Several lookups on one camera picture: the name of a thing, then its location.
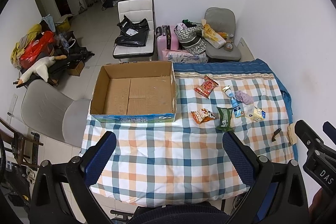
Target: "blue tube package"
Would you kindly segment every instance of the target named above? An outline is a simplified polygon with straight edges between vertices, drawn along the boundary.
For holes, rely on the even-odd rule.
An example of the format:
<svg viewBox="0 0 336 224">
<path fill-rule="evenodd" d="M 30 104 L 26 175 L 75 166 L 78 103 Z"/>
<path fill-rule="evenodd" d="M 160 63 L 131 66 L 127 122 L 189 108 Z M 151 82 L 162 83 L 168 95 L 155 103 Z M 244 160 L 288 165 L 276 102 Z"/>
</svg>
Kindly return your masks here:
<svg viewBox="0 0 336 224">
<path fill-rule="evenodd" d="M 224 87 L 223 92 L 230 98 L 231 103 L 232 103 L 232 107 L 233 107 L 233 111 L 235 113 L 235 117 L 239 118 L 244 116 L 244 112 L 242 111 L 242 109 L 240 108 L 235 94 L 232 92 L 231 87 L 228 85 L 226 87 Z"/>
</svg>

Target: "green snack bag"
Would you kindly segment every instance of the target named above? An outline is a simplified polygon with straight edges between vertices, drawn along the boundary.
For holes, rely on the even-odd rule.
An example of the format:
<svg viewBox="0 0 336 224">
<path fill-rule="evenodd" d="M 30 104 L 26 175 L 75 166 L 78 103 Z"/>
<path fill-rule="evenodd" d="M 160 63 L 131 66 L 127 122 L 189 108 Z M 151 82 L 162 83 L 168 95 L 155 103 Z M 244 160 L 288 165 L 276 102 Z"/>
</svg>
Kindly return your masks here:
<svg viewBox="0 0 336 224">
<path fill-rule="evenodd" d="M 219 126 L 216 127 L 219 130 L 222 130 L 224 132 L 233 130 L 230 127 L 230 123 L 231 123 L 231 117 L 232 117 L 232 112 L 233 112 L 233 108 L 221 108 L 221 107 L 217 107 L 218 112 L 219 112 Z"/>
</svg>

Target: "white stuffed animal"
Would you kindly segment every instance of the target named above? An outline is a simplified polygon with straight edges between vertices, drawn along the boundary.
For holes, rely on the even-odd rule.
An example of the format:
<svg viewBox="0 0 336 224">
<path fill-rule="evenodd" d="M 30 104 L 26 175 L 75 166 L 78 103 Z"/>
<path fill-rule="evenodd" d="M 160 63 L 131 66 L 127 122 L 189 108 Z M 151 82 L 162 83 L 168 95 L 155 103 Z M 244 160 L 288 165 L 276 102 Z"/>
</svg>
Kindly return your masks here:
<svg viewBox="0 0 336 224">
<path fill-rule="evenodd" d="M 55 64 L 56 60 L 62 60 L 66 58 L 66 55 L 41 58 L 40 60 L 36 61 L 36 63 L 32 65 L 23 75 L 21 75 L 17 84 L 21 85 L 22 83 L 27 82 L 33 73 L 42 77 L 44 81 L 48 82 L 48 68 Z"/>
</svg>

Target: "black backpack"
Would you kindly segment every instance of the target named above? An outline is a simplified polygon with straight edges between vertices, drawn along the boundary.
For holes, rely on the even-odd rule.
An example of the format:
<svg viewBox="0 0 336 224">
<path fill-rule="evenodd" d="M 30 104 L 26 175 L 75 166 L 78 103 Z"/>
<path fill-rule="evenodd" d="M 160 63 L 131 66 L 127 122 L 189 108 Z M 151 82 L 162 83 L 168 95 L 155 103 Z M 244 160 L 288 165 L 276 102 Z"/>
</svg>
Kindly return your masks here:
<svg viewBox="0 0 336 224">
<path fill-rule="evenodd" d="M 113 1 L 114 0 L 105 0 L 103 3 L 103 6 L 101 7 L 102 11 L 105 11 L 107 8 L 112 8 L 113 7 Z"/>
</svg>

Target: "purple scrunchie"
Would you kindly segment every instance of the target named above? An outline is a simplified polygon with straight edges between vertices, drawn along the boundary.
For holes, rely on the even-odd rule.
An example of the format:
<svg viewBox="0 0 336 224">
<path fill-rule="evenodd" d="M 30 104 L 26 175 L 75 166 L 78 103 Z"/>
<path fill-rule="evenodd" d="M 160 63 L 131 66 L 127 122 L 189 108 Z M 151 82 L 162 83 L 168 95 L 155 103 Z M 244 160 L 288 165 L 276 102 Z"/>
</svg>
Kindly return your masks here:
<svg viewBox="0 0 336 224">
<path fill-rule="evenodd" d="M 243 102 L 246 105 L 250 105 L 254 103 L 254 100 L 250 95 L 240 90 L 235 92 L 235 96 L 236 96 L 237 101 Z"/>
</svg>

